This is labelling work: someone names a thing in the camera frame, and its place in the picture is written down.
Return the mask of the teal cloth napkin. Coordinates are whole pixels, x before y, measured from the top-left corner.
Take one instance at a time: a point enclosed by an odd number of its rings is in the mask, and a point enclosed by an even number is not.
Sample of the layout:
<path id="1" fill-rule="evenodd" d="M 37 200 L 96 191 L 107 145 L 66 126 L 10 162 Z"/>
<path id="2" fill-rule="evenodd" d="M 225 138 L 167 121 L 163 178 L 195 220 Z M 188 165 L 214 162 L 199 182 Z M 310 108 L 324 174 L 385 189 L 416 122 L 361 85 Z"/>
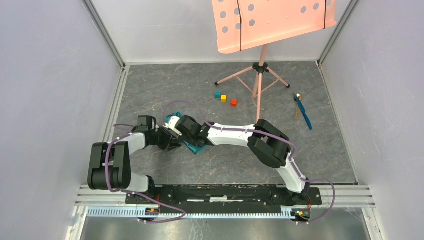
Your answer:
<path id="1" fill-rule="evenodd" d="M 180 111 L 176 111 L 175 113 L 169 114 L 168 116 L 166 116 L 164 118 L 164 122 L 165 123 L 169 123 L 172 117 L 183 117 L 183 114 Z M 198 153 L 202 152 L 205 148 L 207 148 L 208 146 L 199 146 L 199 145 L 193 145 L 190 144 L 189 142 L 183 141 L 183 143 L 187 146 L 187 148 L 195 155 L 197 155 Z"/>

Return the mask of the gold spoon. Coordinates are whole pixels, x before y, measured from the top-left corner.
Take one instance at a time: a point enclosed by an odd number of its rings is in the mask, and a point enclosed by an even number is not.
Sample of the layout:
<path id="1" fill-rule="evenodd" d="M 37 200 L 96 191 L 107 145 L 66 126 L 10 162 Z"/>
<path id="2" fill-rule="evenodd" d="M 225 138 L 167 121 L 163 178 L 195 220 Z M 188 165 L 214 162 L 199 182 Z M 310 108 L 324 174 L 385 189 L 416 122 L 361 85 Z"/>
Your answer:
<path id="1" fill-rule="evenodd" d="M 296 105 L 295 114 L 294 114 L 294 118 L 295 119 L 298 119 L 299 116 L 300 116 L 300 107 L 299 107 L 298 100 L 301 100 L 301 99 L 302 99 L 301 94 L 300 93 L 296 93 L 295 94 L 295 98 L 294 98 L 294 102 L 295 102 L 295 105 Z"/>

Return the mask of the blue handled utensil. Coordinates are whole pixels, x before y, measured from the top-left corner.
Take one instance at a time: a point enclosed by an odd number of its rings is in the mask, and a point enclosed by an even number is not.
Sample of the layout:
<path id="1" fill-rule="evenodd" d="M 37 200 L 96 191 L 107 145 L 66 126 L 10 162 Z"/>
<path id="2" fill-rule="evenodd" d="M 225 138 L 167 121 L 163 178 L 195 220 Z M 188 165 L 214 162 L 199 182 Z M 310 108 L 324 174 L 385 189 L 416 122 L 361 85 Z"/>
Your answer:
<path id="1" fill-rule="evenodd" d="M 311 123 L 311 121 L 310 121 L 310 119 L 309 119 L 309 117 L 306 113 L 306 110 L 305 110 L 304 105 L 302 104 L 302 101 L 301 100 L 297 100 L 297 101 L 298 101 L 298 105 L 299 105 L 299 108 L 300 108 L 300 112 L 302 113 L 303 118 L 304 118 L 309 130 L 312 130 L 313 129 L 312 123 Z"/>

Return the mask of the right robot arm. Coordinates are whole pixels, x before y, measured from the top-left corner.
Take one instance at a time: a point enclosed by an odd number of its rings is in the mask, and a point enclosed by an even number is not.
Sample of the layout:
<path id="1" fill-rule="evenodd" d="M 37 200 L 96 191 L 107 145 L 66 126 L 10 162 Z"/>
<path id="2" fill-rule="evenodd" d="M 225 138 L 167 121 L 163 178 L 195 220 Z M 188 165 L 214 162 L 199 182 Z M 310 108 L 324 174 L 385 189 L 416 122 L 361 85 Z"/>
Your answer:
<path id="1" fill-rule="evenodd" d="M 250 149 L 262 164 L 277 170 L 293 203 L 302 204 L 309 198 L 310 183 L 294 161 L 294 145 L 268 121 L 260 119 L 256 124 L 245 126 L 199 124 L 193 117 L 184 115 L 172 116 L 165 125 L 178 140 L 193 146 L 229 145 Z"/>

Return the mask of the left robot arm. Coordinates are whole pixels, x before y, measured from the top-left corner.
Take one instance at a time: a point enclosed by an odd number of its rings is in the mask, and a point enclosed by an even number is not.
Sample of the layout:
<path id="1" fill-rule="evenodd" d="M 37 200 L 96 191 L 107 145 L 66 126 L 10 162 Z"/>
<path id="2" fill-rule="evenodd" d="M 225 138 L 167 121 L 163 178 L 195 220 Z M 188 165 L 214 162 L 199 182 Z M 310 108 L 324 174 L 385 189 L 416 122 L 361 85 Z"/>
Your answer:
<path id="1" fill-rule="evenodd" d="M 91 147 L 87 184 L 91 190 L 138 192 L 145 204 L 153 203 L 159 193 L 154 180 L 131 170 L 131 155 L 149 146 L 162 151 L 181 147 L 178 140 L 150 115 L 140 115 L 130 132 L 112 142 L 97 142 Z"/>

